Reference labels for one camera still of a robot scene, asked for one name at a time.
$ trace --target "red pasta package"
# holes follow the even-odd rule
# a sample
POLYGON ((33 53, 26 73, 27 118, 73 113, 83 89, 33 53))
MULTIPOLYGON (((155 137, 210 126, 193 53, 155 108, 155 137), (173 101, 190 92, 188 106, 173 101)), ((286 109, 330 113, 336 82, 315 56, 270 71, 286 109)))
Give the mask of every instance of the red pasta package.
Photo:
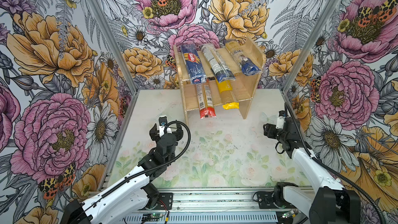
POLYGON ((196 95, 198 97, 200 118, 216 117, 213 101, 210 93, 210 85, 206 83, 196 84, 196 95))

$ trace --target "wooden rack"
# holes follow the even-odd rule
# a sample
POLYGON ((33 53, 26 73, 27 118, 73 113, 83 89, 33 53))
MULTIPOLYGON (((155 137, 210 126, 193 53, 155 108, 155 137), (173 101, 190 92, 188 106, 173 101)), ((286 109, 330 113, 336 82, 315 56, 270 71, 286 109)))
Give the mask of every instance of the wooden rack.
MULTIPOLYGON (((266 56, 264 52, 257 46, 257 44, 251 39, 248 38, 246 43, 241 46, 242 50, 246 53, 246 55, 252 60, 257 67, 262 68, 264 63, 266 62, 266 56)), ((177 54, 175 56, 177 72, 178 72, 178 82, 180 83, 180 90, 182 95, 182 103, 184 108, 185 122, 188 125, 188 111, 194 111, 199 109, 198 100, 196 96, 196 87, 191 83, 191 77, 187 72, 187 68, 184 63, 184 57, 181 52, 177 51, 176 45, 173 46, 174 53, 177 54)), ((246 119, 251 101, 253 100, 254 93, 256 92, 256 88, 258 85, 258 81, 260 80, 261 74, 246 76, 242 74, 242 71, 239 65, 235 62, 234 58, 229 54, 226 48, 219 48, 217 51, 220 53, 222 58, 225 60, 225 63, 234 73, 236 80, 231 81, 232 91, 235 95, 236 100, 239 102, 239 111, 243 117, 246 119)), ((211 71, 210 65, 207 62, 201 51, 198 51, 199 58, 202 62, 203 69, 206 72, 206 76, 214 77, 213 72, 211 71)), ((218 87, 216 82, 210 81, 210 91, 213 100, 214 106, 222 105, 220 93, 218 92, 218 87)))

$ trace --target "table surface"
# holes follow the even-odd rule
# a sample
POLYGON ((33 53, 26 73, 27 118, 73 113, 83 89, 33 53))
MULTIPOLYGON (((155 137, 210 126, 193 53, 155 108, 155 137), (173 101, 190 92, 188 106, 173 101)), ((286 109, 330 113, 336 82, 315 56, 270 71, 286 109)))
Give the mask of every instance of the table surface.
MULTIPOLYGON (((263 135, 275 123, 283 98, 278 89, 259 89, 246 120, 238 109, 215 107, 216 118, 188 112, 191 144, 186 153, 153 181, 157 188, 273 187, 278 181, 310 186, 297 165, 275 151, 276 140, 263 135)), ((149 130, 159 116, 184 122, 179 90, 141 90, 108 185, 124 177, 153 147, 149 130)), ((186 132, 176 148, 186 144, 186 132)))

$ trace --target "blue pasta package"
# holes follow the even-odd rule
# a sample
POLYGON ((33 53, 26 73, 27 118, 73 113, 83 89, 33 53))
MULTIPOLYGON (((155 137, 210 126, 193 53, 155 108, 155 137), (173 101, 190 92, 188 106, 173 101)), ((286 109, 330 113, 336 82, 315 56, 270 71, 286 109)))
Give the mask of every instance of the blue pasta package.
POLYGON ((189 76, 191 77, 192 84, 199 84, 206 82, 206 73, 203 69, 200 61, 198 52, 196 51, 196 45, 194 44, 182 44, 180 46, 181 53, 184 56, 184 62, 187 67, 189 76))

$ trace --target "clear plastic pasta package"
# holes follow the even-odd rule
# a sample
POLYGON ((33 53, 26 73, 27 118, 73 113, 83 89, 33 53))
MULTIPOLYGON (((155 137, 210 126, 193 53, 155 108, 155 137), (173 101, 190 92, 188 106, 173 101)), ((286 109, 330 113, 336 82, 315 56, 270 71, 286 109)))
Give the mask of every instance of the clear plastic pasta package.
POLYGON ((228 65, 226 65, 224 59, 221 57, 219 52, 217 52, 216 47, 214 47, 213 44, 202 44, 200 48, 203 55, 206 57, 206 60, 209 62, 213 74, 219 82, 235 80, 234 74, 229 69, 228 65))
POLYGON ((196 51, 196 45, 194 44, 182 44, 180 46, 181 53, 184 56, 184 62, 187 67, 189 76, 191 77, 192 84, 205 83, 206 73, 203 69, 201 60, 198 52, 196 51))
POLYGON ((261 73, 261 69, 259 69, 251 59, 246 56, 235 39, 227 39, 224 40, 223 43, 231 56, 239 64, 244 75, 250 76, 261 73))
POLYGON ((196 84, 200 118, 216 117, 209 82, 196 84))
POLYGON ((220 92, 222 107, 224 107, 225 110, 234 109, 234 108, 239 109, 239 102, 236 101, 234 92, 232 92, 231 82, 229 81, 218 82, 216 80, 216 83, 218 91, 220 92))

